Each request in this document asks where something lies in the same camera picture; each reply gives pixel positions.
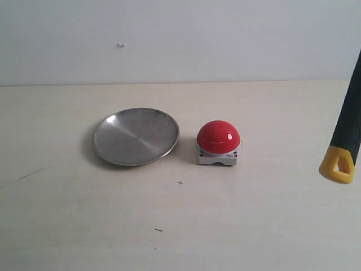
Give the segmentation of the yellow black claw hammer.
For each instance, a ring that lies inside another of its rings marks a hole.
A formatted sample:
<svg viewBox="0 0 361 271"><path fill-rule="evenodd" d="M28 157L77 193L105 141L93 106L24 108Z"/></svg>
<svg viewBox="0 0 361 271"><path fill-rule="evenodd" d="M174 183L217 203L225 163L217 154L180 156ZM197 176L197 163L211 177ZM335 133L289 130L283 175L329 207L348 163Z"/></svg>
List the yellow black claw hammer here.
<svg viewBox="0 0 361 271"><path fill-rule="evenodd" d="M336 183L354 178L360 149L360 58L358 58L319 173Z"/></svg>

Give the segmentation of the round steel plate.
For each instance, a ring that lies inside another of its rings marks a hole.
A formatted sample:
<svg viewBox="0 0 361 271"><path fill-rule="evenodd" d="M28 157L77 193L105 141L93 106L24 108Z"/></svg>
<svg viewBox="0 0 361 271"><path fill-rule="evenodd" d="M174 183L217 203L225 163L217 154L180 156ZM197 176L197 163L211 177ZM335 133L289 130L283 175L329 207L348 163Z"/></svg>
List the round steel plate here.
<svg viewBox="0 0 361 271"><path fill-rule="evenodd" d="M169 154L179 135L179 125L168 113L155 108L128 108L97 125L92 147L99 158L110 164L137 167Z"/></svg>

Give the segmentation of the red dome push button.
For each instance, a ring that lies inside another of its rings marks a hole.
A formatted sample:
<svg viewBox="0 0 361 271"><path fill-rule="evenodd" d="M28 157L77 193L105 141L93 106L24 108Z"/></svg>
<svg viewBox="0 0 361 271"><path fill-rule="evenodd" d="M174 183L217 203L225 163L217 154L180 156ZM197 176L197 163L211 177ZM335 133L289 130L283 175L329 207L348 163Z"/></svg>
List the red dome push button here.
<svg viewBox="0 0 361 271"><path fill-rule="evenodd" d="M204 124L196 137L198 164L234 166L239 161L241 137L238 130L224 120Z"/></svg>

